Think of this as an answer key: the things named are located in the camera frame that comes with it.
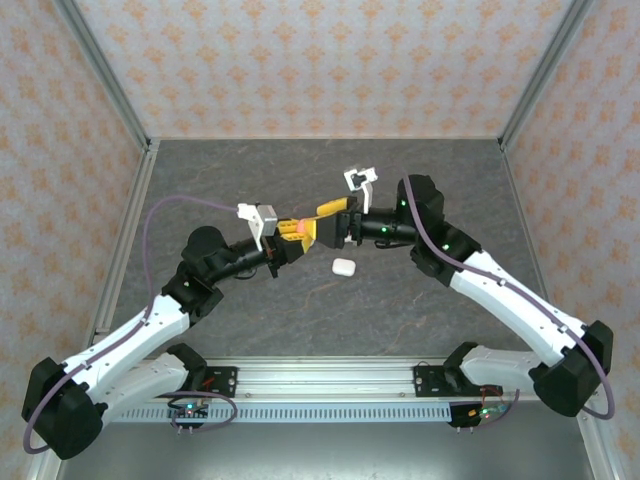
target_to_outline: purple cable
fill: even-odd
[[[475,273],[476,275],[480,275],[496,283],[500,283],[503,280],[502,277],[499,277],[498,275],[495,275],[491,272],[486,272],[480,268],[473,267],[471,265],[465,265],[464,263],[461,263],[449,257],[448,255],[444,254],[442,251],[440,251],[440,249],[433,243],[431,238],[429,238],[429,235],[427,234],[427,231],[425,230],[424,225],[422,224],[422,220],[420,220],[420,214],[418,212],[418,207],[416,206],[415,197],[413,196],[413,189],[411,188],[411,181],[409,180],[409,175],[402,167],[399,167],[399,168],[402,171],[402,181],[404,183],[405,190],[407,193],[407,200],[409,201],[409,209],[411,210],[413,221],[416,224],[416,228],[418,229],[418,232],[420,233],[420,237],[422,237],[422,240],[427,244],[427,247],[429,247],[429,250],[431,250],[438,258],[440,258],[441,260],[444,260],[445,262],[447,262],[450,265],[453,265],[456,268],[459,268],[462,270],[468,270],[469,272]],[[549,310],[547,310],[533,296],[529,295],[529,293],[525,292],[524,290],[519,288],[517,285],[512,285],[511,283],[506,282],[504,286],[507,287],[509,290],[512,290],[513,292],[515,292],[517,295],[520,295],[520,297],[524,298],[529,303],[531,303],[540,312],[542,312],[549,320],[551,320],[551,322],[554,325],[560,328],[566,327],[566,325],[562,323],[560,319],[556,318],[555,315],[553,315]],[[604,369],[602,368],[602,365],[600,365],[600,362],[598,362],[598,359],[593,354],[591,349],[587,346],[586,343],[584,343],[584,341],[580,337],[578,337],[578,335],[576,335],[569,328],[566,328],[565,333],[569,335],[569,338],[571,338],[571,340],[576,342],[576,344],[585,353],[585,355],[587,356],[587,358],[595,368],[596,373],[598,374],[598,377],[600,377],[600,382],[602,383],[605,394],[607,396],[607,413],[596,412],[588,407],[583,407],[582,410],[584,410],[590,415],[593,415],[595,418],[599,418],[601,420],[609,420],[613,418],[613,415],[615,414],[615,401],[613,399],[613,391],[611,389],[611,384],[609,383],[609,379],[607,378],[607,374],[604,372]]]
[[[223,422],[220,423],[214,423],[213,425],[209,425],[206,427],[200,427],[197,429],[192,430],[192,433],[202,433],[202,432],[210,432],[211,430],[217,430],[219,428],[222,427],[226,427],[227,425],[229,425],[231,422],[233,422],[236,417],[238,416],[238,406],[236,405],[236,403],[231,400],[229,397],[222,395],[220,393],[213,393],[213,392],[198,392],[198,391],[178,391],[178,392],[171,392],[171,393],[165,393],[164,395],[161,395],[162,397],[206,397],[206,398],[219,398],[220,400],[224,400],[225,402],[227,402],[229,405],[231,405],[231,408],[233,408],[233,413],[231,414],[231,416],[229,418],[227,418],[226,420],[224,420]],[[180,408],[178,410],[176,410],[175,412],[173,412],[173,415],[171,416],[171,426],[173,428],[175,428],[176,430],[180,431],[180,427],[181,425],[178,425],[178,423],[176,422],[176,417],[178,416],[179,413],[183,412],[184,410],[186,410],[186,408]]]
[[[153,280],[151,278],[151,268],[149,266],[149,258],[148,258],[149,248],[147,246],[147,243],[148,243],[147,237],[149,235],[149,225],[151,224],[151,218],[153,217],[153,215],[155,215],[156,211],[161,206],[163,206],[166,203],[176,202],[176,201],[199,203],[201,205],[206,205],[208,207],[217,208],[218,210],[225,210],[229,212],[237,211],[237,208],[235,207],[228,207],[226,205],[221,205],[219,203],[208,202],[206,200],[201,200],[199,198],[189,197],[186,195],[171,195],[170,197],[165,197],[162,200],[160,200],[158,203],[156,203],[151,208],[151,210],[149,210],[149,213],[147,214],[147,218],[144,222],[144,229],[142,231],[142,264],[144,266],[144,274],[147,279],[147,288],[149,289],[149,303],[147,304],[147,308],[145,309],[144,315],[142,316],[142,319],[140,320],[140,322],[138,322],[136,326],[134,326],[120,340],[117,340],[116,342],[114,342],[104,350],[90,357],[86,363],[78,365],[76,368],[71,370],[64,377],[58,380],[56,384],[45,394],[45,396],[42,397],[42,400],[40,400],[40,403],[38,403],[36,408],[33,410],[31,417],[29,417],[29,421],[27,422],[27,428],[25,429],[24,435],[22,436],[22,447],[24,448],[24,451],[27,452],[28,454],[35,455],[35,454],[42,453],[49,450],[48,445],[45,445],[43,447],[33,448],[31,446],[31,434],[33,432],[36,421],[38,420],[38,417],[42,413],[42,410],[44,410],[44,407],[58,393],[58,391],[63,387],[63,385],[67,383],[69,380],[71,380],[75,375],[80,373],[82,370],[84,370],[85,368],[88,368],[91,364],[100,360],[102,357],[104,357],[105,355],[112,352],[116,348],[120,347],[120,345],[128,341],[131,337],[133,337],[136,333],[138,333],[138,331],[140,331],[140,329],[144,326],[145,321],[151,315],[151,312],[153,311],[153,303],[155,301],[155,295],[153,293]]]

